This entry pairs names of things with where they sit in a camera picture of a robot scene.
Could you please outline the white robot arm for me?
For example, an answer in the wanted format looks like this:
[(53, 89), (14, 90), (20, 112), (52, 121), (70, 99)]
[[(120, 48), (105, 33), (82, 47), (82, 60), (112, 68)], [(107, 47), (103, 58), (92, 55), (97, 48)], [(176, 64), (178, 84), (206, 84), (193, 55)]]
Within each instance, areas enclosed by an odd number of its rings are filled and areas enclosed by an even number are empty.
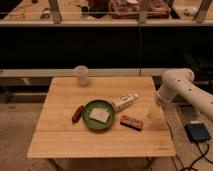
[(213, 95), (195, 86), (194, 78), (189, 68), (165, 70), (161, 74), (162, 84), (155, 92), (155, 102), (164, 106), (179, 95), (213, 122)]

